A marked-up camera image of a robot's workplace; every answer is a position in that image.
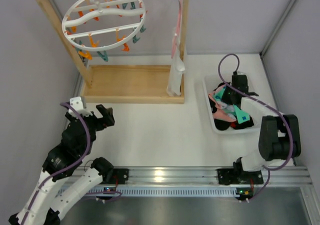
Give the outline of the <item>pink sock green patches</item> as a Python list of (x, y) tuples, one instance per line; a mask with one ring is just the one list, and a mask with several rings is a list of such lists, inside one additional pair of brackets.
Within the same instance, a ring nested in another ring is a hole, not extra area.
[(208, 98), (211, 107), (215, 107), (217, 109), (224, 109), (227, 106), (227, 104), (221, 101), (219, 97), (216, 98), (215, 91), (208, 93)]

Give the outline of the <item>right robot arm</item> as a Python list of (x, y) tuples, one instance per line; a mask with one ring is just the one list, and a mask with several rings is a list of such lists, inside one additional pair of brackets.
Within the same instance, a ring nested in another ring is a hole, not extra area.
[(280, 161), (278, 169), (281, 169), (301, 155), (299, 120), (296, 115), (283, 114), (259, 100), (256, 93), (249, 92), (245, 74), (236, 71), (232, 74), (227, 93), (227, 97), (232, 102), (240, 102), (240, 110), (259, 125), (257, 148), (233, 163), (232, 175), (242, 184), (249, 184), (251, 180), (262, 184), (262, 168)]

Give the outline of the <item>mint green sock blue hexagon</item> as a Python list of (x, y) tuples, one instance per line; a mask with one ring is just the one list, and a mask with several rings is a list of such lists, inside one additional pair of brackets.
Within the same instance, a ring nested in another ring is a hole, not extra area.
[(250, 121), (251, 117), (247, 112), (241, 110), (235, 104), (233, 105), (233, 108), (234, 108), (234, 112), (235, 112), (235, 116), (236, 116), (238, 124), (243, 124), (245, 122), (249, 122)]

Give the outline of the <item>black sock white hexagon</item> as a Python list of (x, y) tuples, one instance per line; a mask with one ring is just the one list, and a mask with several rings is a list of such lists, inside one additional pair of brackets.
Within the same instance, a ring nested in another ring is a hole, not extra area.
[(252, 117), (250, 117), (250, 120), (244, 121), (242, 123), (238, 123), (237, 121), (232, 122), (230, 125), (234, 130), (243, 130), (246, 128), (251, 128), (254, 126), (254, 121)]

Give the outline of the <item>round white clip hanger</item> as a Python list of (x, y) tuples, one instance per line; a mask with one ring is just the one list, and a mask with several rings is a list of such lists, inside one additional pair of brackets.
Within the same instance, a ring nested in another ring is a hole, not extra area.
[(78, 0), (65, 13), (61, 30), (76, 49), (129, 52), (145, 28), (148, 11), (143, 0)]

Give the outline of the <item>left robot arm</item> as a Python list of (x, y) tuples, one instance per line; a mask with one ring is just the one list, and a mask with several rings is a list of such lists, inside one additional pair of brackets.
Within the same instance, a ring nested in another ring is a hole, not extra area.
[(108, 182), (114, 166), (104, 157), (93, 160), (86, 172), (61, 195), (58, 191), (90, 154), (97, 132), (114, 126), (113, 109), (98, 104), (101, 117), (86, 110), (84, 105), (63, 102), (69, 120), (60, 143), (49, 151), (39, 180), (24, 208), (10, 216), (11, 225), (59, 225), (68, 211), (87, 192), (102, 182)]

